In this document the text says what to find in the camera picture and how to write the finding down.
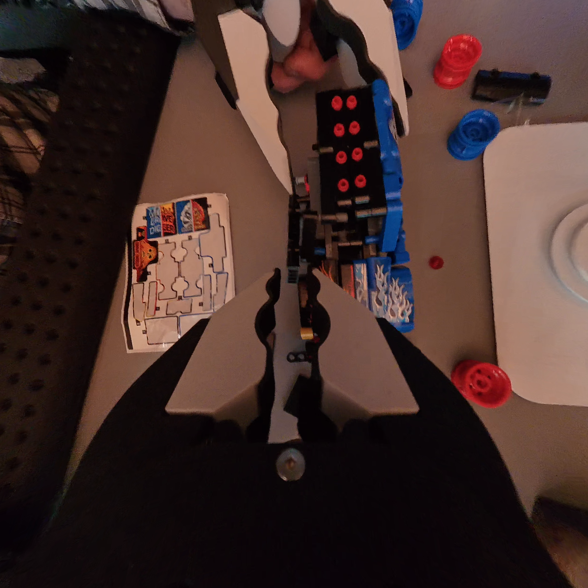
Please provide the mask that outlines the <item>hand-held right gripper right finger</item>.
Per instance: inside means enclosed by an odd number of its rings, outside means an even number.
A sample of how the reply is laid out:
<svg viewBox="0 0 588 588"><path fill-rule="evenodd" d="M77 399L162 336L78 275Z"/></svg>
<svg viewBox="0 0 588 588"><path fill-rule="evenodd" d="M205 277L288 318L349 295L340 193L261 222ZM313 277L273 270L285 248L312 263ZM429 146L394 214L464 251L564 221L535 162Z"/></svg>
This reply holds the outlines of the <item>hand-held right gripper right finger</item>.
<svg viewBox="0 0 588 588"><path fill-rule="evenodd" d="M373 313L321 271L313 270L313 277L329 319L318 351L322 412L339 428L353 419L416 414L417 402Z"/></svg>

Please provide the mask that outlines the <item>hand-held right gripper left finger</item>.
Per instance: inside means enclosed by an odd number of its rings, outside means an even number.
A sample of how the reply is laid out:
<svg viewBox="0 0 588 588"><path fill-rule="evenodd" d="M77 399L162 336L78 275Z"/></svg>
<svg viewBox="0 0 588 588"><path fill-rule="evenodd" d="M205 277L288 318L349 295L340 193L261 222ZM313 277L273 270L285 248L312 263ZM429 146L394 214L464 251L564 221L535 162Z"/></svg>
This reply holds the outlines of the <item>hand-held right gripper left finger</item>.
<svg viewBox="0 0 588 588"><path fill-rule="evenodd" d="M281 270L264 274L209 319L167 405L171 415L268 430L275 401L275 305Z"/></svg>

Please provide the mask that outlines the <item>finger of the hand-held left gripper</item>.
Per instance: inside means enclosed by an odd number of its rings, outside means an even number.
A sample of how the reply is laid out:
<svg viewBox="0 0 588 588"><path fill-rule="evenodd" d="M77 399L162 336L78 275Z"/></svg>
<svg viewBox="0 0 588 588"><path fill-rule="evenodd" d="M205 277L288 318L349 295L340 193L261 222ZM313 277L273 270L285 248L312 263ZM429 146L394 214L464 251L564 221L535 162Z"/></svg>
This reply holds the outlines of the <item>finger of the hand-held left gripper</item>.
<svg viewBox="0 0 588 588"><path fill-rule="evenodd" d="M218 16L236 86L236 106L276 178L294 193L288 152L279 133L279 111L268 88L269 47L257 20L236 8Z"/></svg>
<svg viewBox="0 0 588 588"><path fill-rule="evenodd" d="M349 86L386 82L396 131L409 132L404 77L393 15L384 1L322 1L322 24L336 37L343 79Z"/></svg>

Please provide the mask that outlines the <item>brick-built toy truck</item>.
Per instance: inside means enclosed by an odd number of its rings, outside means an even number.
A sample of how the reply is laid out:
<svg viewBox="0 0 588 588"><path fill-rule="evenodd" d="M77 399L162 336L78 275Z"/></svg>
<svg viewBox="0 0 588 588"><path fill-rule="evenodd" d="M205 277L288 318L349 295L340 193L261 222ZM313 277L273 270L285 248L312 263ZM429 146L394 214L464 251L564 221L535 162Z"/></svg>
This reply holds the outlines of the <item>brick-built toy truck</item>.
<svg viewBox="0 0 588 588"><path fill-rule="evenodd" d="M415 327L407 264L396 114L383 79L315 96L317 141L305 189L290 198L288 283L298 286L300 336L318 347L306 277L318 269L378 319L402 333Z"/></svg>

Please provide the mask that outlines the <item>person's left forearm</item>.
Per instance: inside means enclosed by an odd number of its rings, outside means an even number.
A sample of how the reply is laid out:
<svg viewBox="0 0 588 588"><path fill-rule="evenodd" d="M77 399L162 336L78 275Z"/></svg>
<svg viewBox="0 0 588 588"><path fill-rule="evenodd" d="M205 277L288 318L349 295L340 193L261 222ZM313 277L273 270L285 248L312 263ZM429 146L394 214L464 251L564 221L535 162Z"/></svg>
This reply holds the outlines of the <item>person's left forearm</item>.
<svg viewBox="0 0 588 588"><path fill-rule="evenodd" d="M124 9L177 35L195 32L191 1L103 1L108 9Z"/></svg>

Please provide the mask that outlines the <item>person's left hand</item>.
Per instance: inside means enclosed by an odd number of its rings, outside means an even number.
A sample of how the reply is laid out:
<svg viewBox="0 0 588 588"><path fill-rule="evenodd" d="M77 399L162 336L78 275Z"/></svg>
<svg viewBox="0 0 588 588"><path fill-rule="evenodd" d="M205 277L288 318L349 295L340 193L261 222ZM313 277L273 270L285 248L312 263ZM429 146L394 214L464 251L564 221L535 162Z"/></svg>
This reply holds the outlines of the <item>person's left hand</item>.
<svg viewBox="0 0 588 588"><path fill-rule="evenodd" d="M295 47L282 62L273 62L269 72L269 88L280 93L296 90L305 82L324 77L336 57L325 61L310 29L299 34Z"/></svg>

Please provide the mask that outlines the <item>blue wheel rim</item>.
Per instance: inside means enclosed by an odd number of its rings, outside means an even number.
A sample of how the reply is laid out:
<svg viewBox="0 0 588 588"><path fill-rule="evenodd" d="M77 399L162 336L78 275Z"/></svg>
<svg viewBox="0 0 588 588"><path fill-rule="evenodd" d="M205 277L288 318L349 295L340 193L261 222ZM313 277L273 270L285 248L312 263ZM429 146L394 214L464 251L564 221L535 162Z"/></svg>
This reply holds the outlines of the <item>blue wheel rim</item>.
<svg viewBox="0 0 588 588"><path fill-rule="evenodd" d="M494 113L475 109L462 117L449 135L447 151L457 160L474 160L483 154L499 132L500 121Z"/></svg>
<svg viewBox="0 0 588 588"><path fill-rule="evenodd" d="M394 31L399 51L414 41L423 12L423 1L392 1Z"/></svg>

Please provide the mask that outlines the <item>red wheel rim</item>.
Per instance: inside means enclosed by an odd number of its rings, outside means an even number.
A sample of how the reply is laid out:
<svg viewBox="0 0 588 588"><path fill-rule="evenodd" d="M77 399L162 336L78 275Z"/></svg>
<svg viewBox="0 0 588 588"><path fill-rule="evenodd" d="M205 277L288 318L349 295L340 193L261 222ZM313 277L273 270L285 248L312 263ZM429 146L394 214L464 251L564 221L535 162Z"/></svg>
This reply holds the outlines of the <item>red wheel rim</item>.
<svg viewBox="0 0 588 588"><path fill-rule="evenodd" d="M481 42L476 37L467 34L450 37L433 71L435 84L446 90L463 85L481 53Z"/></svg>
<svg viewBox="0 0 588 588"><path fill-rule="evenodd" d="M462 396L483 408L499 408L512 395L511 380L494 364L472 359L458 363L450 379Z"/></svg>

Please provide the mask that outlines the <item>sticker sheet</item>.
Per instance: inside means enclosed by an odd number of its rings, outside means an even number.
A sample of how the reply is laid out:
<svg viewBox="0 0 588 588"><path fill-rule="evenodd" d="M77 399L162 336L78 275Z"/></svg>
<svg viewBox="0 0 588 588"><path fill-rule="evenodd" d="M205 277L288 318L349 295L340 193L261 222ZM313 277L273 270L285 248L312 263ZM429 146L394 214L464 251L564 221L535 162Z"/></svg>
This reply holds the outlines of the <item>sticker sheet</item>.
<svg viewBox="0 0 588 588"><path fill-rule="evenodd" d="M193 194L138 204L125 271L126 350L164 352L235 295L228 196Z"/></svg>

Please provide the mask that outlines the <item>black cylinder part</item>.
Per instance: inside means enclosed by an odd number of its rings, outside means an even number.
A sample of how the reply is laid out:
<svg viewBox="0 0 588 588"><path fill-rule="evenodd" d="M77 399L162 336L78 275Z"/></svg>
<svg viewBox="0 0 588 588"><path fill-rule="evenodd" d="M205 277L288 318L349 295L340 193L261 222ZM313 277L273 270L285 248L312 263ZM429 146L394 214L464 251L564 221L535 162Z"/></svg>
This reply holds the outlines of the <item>black cylinder part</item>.
<svg viewBox="0 0 588 588"><path fill-rule="evenodd" d="M519 101L526 106L540 106L545 103L551 88L549 75L479 70L474 78L471 99L492 104Z"/></svg>

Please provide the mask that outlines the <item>clear plastic wrap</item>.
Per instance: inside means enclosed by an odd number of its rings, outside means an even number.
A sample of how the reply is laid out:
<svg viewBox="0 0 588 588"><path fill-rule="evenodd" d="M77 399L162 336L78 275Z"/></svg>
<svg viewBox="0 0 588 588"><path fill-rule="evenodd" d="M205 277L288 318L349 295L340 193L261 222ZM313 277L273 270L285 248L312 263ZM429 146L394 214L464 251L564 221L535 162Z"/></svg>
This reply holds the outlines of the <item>clear plastic wrap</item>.
<svg viewBox="0 0 588 588"><path fill-rule="evenodd" d="M527 112L529 100L523 93L501 100L499 104L504 109L503 127L529 126L531 124L531 115Z"/></svg>

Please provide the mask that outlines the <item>black dotted pad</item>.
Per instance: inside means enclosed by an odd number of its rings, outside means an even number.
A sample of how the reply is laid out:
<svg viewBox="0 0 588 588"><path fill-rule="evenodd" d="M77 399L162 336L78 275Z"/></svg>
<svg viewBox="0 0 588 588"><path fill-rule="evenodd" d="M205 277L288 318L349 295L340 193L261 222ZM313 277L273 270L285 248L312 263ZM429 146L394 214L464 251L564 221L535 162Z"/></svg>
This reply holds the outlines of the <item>black dotted pad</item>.
<svg viewBox="0 0 588 588"><path fill-rule="evenodd" d="M1 541L50 518L151 155L179 38L88 11L1 282Z"/></svg>

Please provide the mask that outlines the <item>clear round disc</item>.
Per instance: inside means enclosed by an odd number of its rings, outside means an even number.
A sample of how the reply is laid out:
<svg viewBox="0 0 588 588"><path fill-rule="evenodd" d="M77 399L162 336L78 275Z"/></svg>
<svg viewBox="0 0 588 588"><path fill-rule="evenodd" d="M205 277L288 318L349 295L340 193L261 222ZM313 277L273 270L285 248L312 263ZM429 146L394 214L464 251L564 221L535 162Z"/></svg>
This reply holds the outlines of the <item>clear round disc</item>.
<svg viewBox="0 0 588 588"><path fill-rule="evenodd" d="M550 266L563 288L587 305L587 203L563 216L552 232Z"/></svg>

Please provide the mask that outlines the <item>white stand with base plate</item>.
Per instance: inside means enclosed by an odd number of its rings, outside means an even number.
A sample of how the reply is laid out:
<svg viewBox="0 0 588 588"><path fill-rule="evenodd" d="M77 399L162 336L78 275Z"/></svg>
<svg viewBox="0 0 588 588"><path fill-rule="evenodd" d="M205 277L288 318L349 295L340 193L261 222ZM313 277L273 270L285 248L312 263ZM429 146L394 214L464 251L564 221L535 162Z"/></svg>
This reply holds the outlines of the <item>white stand with base plate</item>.
<svg viewBox="0 0 588 588"><path fill-rule="evenodd" d="M555 225L587 202L587 122L516 126L483 155L496 352L513 390L587 406L587 305L549 259Z"/></svg>

